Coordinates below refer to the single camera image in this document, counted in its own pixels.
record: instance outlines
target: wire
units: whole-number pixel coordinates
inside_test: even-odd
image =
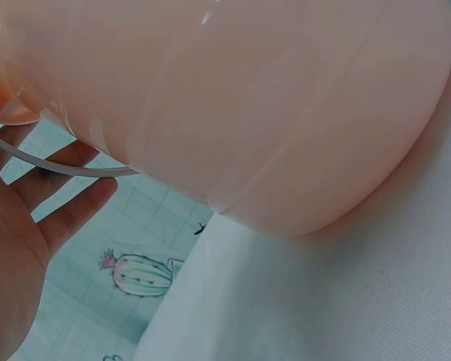
[[[125,177],[128,175],[137,174],[136,171],[129,167],[118,168],[81,168],[71,165],[64,165],[50,162],[45,159],[37,158],[31,154],[22,152],[14,146],[9,145],[6,141],[0,139],[0,149],[11,154],[12,156],[21,159],[24,162],[35,165],[36,167],[53,171],[55,173],[71,175],[74,177],[91,177],[91,178],[109,178],[109,177]]]

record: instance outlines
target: white fabric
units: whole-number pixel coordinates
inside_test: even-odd
[[[451,360],[451,114],[302,243],[215,216],[136,361]]]

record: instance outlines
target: silicone object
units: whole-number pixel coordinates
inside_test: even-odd
[[[0,122],[295,237],[401,161],[451,66],[439,0],[0,0]]]

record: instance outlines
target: glossy surface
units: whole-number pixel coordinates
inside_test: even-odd
[[[78,138],[299,236],[400,162],[451,65],[438,0],[0,0],[0,82]]]

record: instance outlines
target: finger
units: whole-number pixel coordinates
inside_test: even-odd
[[[35,128],[35,125],[36,123],[25,126],[3,126],[0,128],[0,139],[14,147],[18,147]],[[0,149],[0,170],[7,164],[10,158],[11,155],[9,153]]]
[[[97,154],[97,150],[80,141],[75,141],[49,156],[47,160],[81,167],[94,159]],[[71,176],[69,175],[55,173],[42,168],[33,168],[14,181],[10,187],[22,199],[25,206],[30,211],[33,211],[39,204],[62,188],[70,179]]]
[[[48,243],[50,255],[54,255],[72,235],[82,228],[116,190],[115,179],[103,178],[41,220],[38,226]]]

